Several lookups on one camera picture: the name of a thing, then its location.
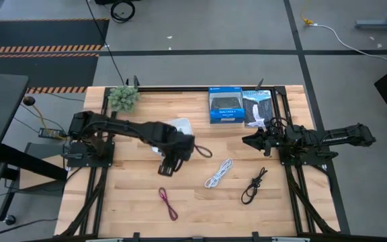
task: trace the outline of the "product box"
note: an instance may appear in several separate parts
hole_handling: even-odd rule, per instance
[[[273,118],[270,91],[243,91],[243,106],[246,127],[269,127],[269,121]]]
[[[211,124],[242,123],[245,119],[241,87],[209,87]]]

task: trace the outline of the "wooden tabletop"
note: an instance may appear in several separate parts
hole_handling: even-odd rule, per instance
[[[85,110],[101,112],[104,90],[88,88]],[[289,85],[286,90],[294,123],[313,128],[303,86]],[[116,136],[99,237],[132,237],[134,232],[140,232],[141,237],[248,237],[253,231],[260,236],[296,235],[288,183],[278,154],[274,150],[270,157],[264,157],[263,152],[242,143],[241,138],[253,134],[254,128],[210,124],[207,92],[142,92],[135,112],[118,114],[118,118],[131,122],[188,118],[196,144],[209,148],[213,158],[203,158],[194,151],[173,177],[164,177],[157,173],[160,157],[148,145],[135,138]],[[227,158],[234,161],[232,169],[217,187],[205,188],[204,182]],[[242,204],[241,194],[262,167],[268,172],[258,194],[251,204]],[[304,174],[313,206],[338,230],[327,177],[308,166]],[[88,177],[89,168],[83,168],[65,186],[55,234],[63,232],[83,206]],[[169,202],[179,215],[175,222],[158,195],[160,187],[167,190]],[[94,215],[94,211],[92,208],[90,214]],[[307,231],[302,205],[300,213]],[[92,224],[93,216],[89,216],[88,233]]]

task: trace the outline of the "concrete floor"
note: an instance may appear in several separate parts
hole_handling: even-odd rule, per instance
[[[303,0],[291,0],[304,50],[342,50],[332,32],[304,28],[299,13]],[[131,22],[110,22],[107,41],[116,50],[280,49],[294,50],[283,1],[280,0],[143,0],[134,3]],[[96,17],[108,10],[91,2]],[[311,0],[306,17],[334,28],[346,43],[360,49],[387,49],[387,32],[359,31],[357,19],[387,15],[386,0]],[[84,0],[5,0],[0,19],[90,17]],[[296,55],[117,56],[122,75],[137,75],[142,85],[300,84],[304,79]],[[312,84],[325,128],[361,122],[378,139],[370,149],[344,145],[333,150],[351,233],[387,237],[387,106],[373,83],[387,73],[387,62],[367,56],[307,56]],[[118,85],[111,59],[101,56],[94,85]],[[82,94],[64,96],[82,98]],[[36,95],[43,115],[68,128],[82,103]],[[34,128],[39,120],[19,109],[16,117]],[[13,121],[4,143],[23,150],[27,142],[48,143]],[[0,193],[5,188],[0,186]],[[60,197],[17,194],[10,214],[18,224],[56,218]],[[48,238],[54,222],[35,224],[0,235],[0,241]],[[0,223],[0,230],[7,226]]]

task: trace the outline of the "black floor mat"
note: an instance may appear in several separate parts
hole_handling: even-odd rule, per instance
[[[97,23],[106,36],[109,20]],[[0,52],[99,50],[103,43],[92,19],[0,20]]]
[[[29,93],[81,93],[91,86],[97,54],[0,54],[0,73],[30,77]]]

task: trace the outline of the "coiled white cable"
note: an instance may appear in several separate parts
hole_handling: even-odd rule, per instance
[[[349,46],[349,45],[343,43],[343,41],[341,41],[340,38],[339,38],[339,36],[337,35],[336,31],[335,31],[334,29],[332,29],[331,27],[324,26],[324,25],[319,25],[319,24],[310,24],[310,25],[308,25],[308,26],[311,26],[311,27],[321,27],[321,28],[326,28],[326,29],[328,29],[328,30],[330,30],[330,31],[332,31],[332,32],[334,33],[335,37],[337,37],[337,40],[340,42],[340,44],[344,45],[344,47],[347,47],[347,48],[349,48],[349,49],[351,49],[351,50],[354,50],[354,51],[356,51],[356,52],[358,52],[358,53],[364,54],[364,55],[369,56],[369,57],[380,58],[380,59],[383,59],[383,60],[387,61],[387,58],[386,58],[386,57],[378,56],[378,55],[374,55],[374,54],[367,54],[367,53],[365,53],[365,52],[362,52],[362,51],[360,51],[360,50],[355,49],[355,48],[352,47],[352,46]]]
[[[229,169],[231,169],[231,167],[232,159],[227,159],[226,161],[222,162],[219,171],[216,172],[213,177],[209,178],[206,183],[204,183],[204,186],[206,188],[214,188],[217,186],[222,177],[229,171]]]

